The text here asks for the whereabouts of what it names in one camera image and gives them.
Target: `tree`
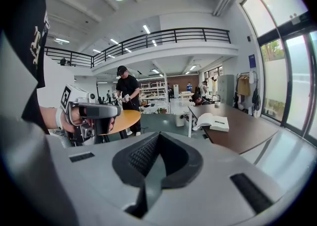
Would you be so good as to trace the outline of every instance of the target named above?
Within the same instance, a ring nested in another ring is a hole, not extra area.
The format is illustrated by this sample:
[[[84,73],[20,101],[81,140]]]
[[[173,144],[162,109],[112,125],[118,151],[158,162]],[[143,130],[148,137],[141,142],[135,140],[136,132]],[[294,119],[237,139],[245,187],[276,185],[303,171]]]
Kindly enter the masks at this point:
[[[275,40],[261,46],[261,52],[265,62],[285,58],[284,50],[280,45],[280,40]]]

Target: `white table leg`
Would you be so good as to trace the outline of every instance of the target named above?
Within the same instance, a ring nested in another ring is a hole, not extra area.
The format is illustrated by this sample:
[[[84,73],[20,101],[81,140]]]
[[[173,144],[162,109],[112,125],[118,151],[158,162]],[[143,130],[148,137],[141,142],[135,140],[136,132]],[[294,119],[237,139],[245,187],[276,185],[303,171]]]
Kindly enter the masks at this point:
[[[192,137],[192,121],[193,121],[193,114],[189,111],[189,123],[188,123],[188,137]]]

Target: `open book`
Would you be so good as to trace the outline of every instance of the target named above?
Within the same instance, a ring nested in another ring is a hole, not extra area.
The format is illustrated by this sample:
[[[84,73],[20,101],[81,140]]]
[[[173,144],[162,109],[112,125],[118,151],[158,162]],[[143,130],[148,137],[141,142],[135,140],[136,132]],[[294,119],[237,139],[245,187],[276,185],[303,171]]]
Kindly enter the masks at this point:
[[[198,130],[201,126],[210,126],[212,130],[229,132],[229,124],[227,117],[214,116],[211,113],[204,113],[197,120],[197,125],[193,130]]]

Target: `metal railing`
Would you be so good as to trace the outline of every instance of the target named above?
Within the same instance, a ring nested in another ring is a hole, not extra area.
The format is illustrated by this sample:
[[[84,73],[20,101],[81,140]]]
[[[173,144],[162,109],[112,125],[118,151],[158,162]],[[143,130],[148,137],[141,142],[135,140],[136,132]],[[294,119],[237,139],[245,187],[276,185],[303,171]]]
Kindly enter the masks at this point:
[[[60,61],[65,58],[65,65],[68,66],[93,67],[93,56],[88,54],[46,46],[44,53],[57,63],[60,63]]]
[[[94,56],[93,66],[109,58],[118,57],[129,52],[180,41],[223,41],[231,44],[228,30],[197,27],[160,30],[127,39],[118,45],[103,50]]]
[[[151,32],[150,34],[143,34],[122,41],[118,43],[118,45],[113,45],[94,56],[53,47],[45,47],[45,53],[58,63],[60,63],[62,58],[65,58],[65,65],[91,68],[105,62],[109,58],[115,58],[141,49],[156,47],[159,45],[174,44],[183,41],[221,41],[231,44],[228,30],[193,27],[160,30]]]

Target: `person in blue shirt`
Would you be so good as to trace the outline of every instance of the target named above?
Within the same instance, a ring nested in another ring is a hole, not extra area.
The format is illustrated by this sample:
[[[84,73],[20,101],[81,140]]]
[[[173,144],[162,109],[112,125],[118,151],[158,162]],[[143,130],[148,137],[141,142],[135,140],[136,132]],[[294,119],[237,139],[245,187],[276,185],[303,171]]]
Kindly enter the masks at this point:
[[[192,92],[192,84],[190,84],[190,81],[187,84],[187,91]]]

